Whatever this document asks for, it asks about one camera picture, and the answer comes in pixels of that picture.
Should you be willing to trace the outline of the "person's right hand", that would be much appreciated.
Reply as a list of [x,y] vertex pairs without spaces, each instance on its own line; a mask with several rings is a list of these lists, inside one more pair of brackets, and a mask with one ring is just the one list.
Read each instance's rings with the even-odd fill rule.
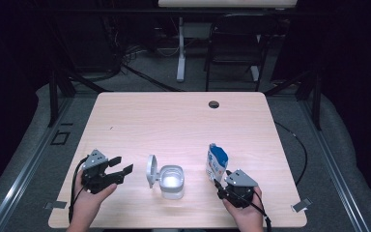
[[239,224],[262,224],[263,216],[254,207],[236,208],[227,199],[222,200],[224,207],[232,216],[237,226]]

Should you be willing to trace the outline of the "aluminium floor rail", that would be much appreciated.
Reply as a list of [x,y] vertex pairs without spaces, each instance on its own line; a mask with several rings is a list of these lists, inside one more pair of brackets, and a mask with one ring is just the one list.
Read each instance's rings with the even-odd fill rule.
[[304,114],[308,126],[321,147],[322,159],[325,167],[355,232],[371,232],[355,201],[354,195],[350,191],[342,172],[337,165],[324,133],[321,130],[318,130],[313,123],[310,106],[306,101],[299,101],[299,106]]
[[71,98],[63,99],[56,108],[57,118],[47,124],[46,121],[50,120],[49,102],[40,100],[31,125],[0,177],[0,230],[6,226],[26,191],[71,103]]

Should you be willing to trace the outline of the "grey tape strip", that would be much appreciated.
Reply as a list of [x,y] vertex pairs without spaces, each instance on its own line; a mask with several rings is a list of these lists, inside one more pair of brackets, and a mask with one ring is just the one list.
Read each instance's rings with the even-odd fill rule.
[[43,208],[47,210],[65,209],[66,206],[67,206],[67,202],[54,201],[54,202],[46,202]]
[[313,201],[309,199],[308,197],[303,198],[300,202],[294,204],[291,206],[291,209],[298,213],[301,211],[306,211],[310,205],[313,204]]

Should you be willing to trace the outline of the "white desk with white legs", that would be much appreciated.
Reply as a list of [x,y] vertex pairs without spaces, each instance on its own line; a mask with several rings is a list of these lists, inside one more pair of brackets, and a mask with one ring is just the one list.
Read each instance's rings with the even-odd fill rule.
[[[161,8],[170,10],[215,10],[215,9],[293,9],[298,0],[158,0]],[[208,22],[190,22],[179,17],[179,62],[177,81],[183,82],[186,73],[185,39],[207,39],[209,36]]]

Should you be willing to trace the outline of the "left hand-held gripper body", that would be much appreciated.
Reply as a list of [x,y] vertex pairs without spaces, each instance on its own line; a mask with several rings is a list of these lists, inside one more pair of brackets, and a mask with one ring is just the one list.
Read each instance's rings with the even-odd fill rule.
[[94,150],[83,164],[81,184],[92,194],[99,193],[114,183],[112,177],[105,173],[109,159],[99,150]]

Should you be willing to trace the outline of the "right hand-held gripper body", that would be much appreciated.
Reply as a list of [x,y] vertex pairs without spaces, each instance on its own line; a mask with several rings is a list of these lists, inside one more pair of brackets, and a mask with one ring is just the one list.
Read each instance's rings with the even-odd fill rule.
[[227,186],[225,190],[227,192],[226,199],[236,208],[246,208],[250,205],[254,195],[254,188],[258,186],[258,183],[249,177],[241,169],[238,169],[230,176],[224,178]]

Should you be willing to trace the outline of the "clear container with grey lid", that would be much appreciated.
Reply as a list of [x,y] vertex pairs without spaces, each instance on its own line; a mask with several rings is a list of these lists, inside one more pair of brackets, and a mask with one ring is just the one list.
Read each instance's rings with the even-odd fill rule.
[[158,183],[161,196],[165,199],[178,200],[185,194],[185,173],[179,165],[158,167],[155,155],[149,155],[146,178],[151,189]]

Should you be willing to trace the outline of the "black metal stand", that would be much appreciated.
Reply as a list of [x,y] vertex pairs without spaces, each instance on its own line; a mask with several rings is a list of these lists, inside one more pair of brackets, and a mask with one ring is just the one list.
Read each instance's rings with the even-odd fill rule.
[[59,117],[58,90],[61,90],[67,98],[72,98],[76,93],[66,70],[53,71],[49,77],[50,121],[48,125],[50,127]]
[[312,96],[312,107],[311,107],[311,121],[315,128],[320,131],[320,112],[321,112],[321,98],[322,98],[322,77],[313,71],[306,71],[300,75],[283,81],[281,84],[273,87],[265,92],[267,97],[273,96],[280,91],[288,88],[294,83],[299,83],[300,87],[295,93],[295,97],[298,101],[306,101],[309,96]]

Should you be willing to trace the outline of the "white and blue packet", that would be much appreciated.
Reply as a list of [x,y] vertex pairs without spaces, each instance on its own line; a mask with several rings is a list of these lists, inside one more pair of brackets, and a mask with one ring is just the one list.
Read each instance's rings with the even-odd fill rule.
[[216,144],[209,145],[206,161],[206,173],[210,181],[221,181],[228,165],[228,155]]

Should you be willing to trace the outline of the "black folding chair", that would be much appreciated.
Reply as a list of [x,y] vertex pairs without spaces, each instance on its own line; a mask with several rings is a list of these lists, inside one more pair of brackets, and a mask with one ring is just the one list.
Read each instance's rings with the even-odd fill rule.
[[205,90],[210,89],[211,66],[245,66],[249,71],[258,68],[253,80],[259,90],[264,65],[272,36],[279,23],[272,14],[225,14],[218,17],[210,28],[204,71]]

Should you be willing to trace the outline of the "person's left hand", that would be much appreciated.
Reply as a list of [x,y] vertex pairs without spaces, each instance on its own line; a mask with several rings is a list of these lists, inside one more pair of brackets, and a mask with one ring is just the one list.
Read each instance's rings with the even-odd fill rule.
[[102,191],[93,194],[88,192],[81,182],[82,171],[79,171],[74,182],[72,221],[92,222],[100,210],[101,203],[116,190],[117,185],[111,184]]

